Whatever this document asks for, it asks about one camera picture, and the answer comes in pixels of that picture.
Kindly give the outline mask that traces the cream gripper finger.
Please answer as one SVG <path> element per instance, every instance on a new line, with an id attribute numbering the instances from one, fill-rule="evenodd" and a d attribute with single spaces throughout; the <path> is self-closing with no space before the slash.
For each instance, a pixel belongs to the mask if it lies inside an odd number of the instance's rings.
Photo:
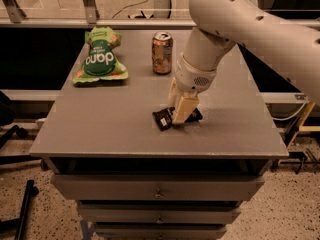
<path id="1" fill-rule="evenodd" d="M 197 108 L 198 104 L 199 98 L 196 92 L 178 93 L 174 102 L 173 123 L 175 125 L 183 124 Z"/>
<path id="2" fill-rule="evenodd" d="M 174 107 L 175 106 L 176 95 L 177 95 L 176 91 L 177 91 L 176 79 L 173 78 L 171 80 L 169 93 L 168 93 L 168 106 L 169 107 Z"/>

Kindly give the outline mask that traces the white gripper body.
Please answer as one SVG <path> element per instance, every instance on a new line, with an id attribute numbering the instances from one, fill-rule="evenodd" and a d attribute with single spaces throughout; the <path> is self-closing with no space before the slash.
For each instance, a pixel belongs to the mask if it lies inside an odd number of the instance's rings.
<path id="1" fill-rule="evenodd" d="M 197 69 L 187 62 L 183 54 L 180 54 L 177 59 L 174 77 L 180 90 L 201 93 L 210 87 L 216 77 L 216 70 L 203 71 Z"/>

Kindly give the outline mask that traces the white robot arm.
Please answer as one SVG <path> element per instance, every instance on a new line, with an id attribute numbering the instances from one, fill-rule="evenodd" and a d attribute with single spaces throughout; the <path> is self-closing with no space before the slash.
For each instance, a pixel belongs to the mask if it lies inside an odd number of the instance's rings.
<path id="1" fill-rule="evenodd" d="M 320 103 L 320 32 L 258 8 L 256 0 L 190 0 L 196 26 L 179 55 L 168 105 L 172 122 L 184 123 L 199 104 L 223 56 L 234 45 L 248 49 L 277 74 Z"/>

